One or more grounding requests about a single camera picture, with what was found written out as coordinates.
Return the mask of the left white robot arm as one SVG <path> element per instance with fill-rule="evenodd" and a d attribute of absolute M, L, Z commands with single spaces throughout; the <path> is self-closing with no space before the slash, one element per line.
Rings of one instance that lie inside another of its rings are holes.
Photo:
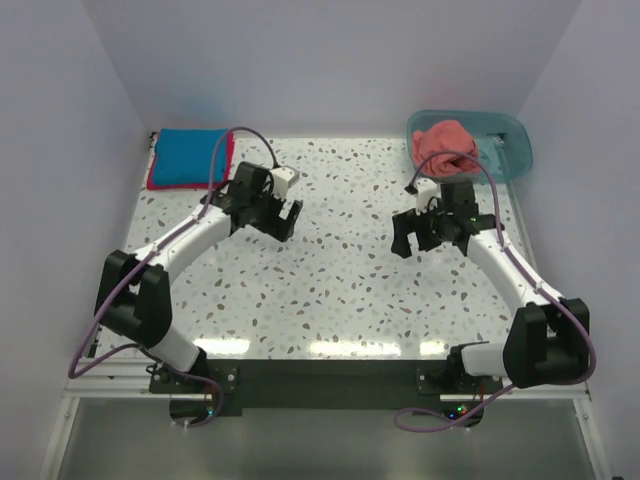
<path fill-rule="evenodd" d="M 279 242 L 288 240 L 302 209 L 293 202 L 280 215 L 299 173 L 241 163 L 222 188 L 202 199 L 181 223 L 134 253 L 116 250 L 104 264 L 95 316 L 100 326 L 131 341 L 172 368 L 185 392 L 200 390 L 209 377 L 204 350 L 173 323 L 171 285 L 195 260 L 244 227 Z"/>

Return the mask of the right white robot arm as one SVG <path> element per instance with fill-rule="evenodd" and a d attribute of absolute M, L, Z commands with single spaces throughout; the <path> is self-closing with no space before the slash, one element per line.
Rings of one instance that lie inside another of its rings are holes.
<path fill-rule="evenodd" d="M 506 340 L 480 341 L 451 349 L 440 379 L 459 393 L 481 377 L 508 379 L 525 389 L 573 385 L 595 367 L 586 303 L 570 299 L 547 284 L 513 247 L 499 214 L 482 214 L 471 182 L 437 185 L 419 180 L 407 186 L 415 206 L 393 216 L 394 254 L 412 254 L 409 238 L 427 252 L 445 243 L 457 247 L 499 293 L 513 316 Z"/>

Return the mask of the salmon pink t shirt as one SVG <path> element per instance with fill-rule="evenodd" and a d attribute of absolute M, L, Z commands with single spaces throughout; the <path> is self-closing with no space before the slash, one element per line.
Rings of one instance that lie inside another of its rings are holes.
<path fill-rule="evenodd" d="M 436 178 L 481 173 L 472 160 L 479 159 L 472 135 L 457 121 L 444 120 L 411 134 L 411 157 L 423 175 Z"/>

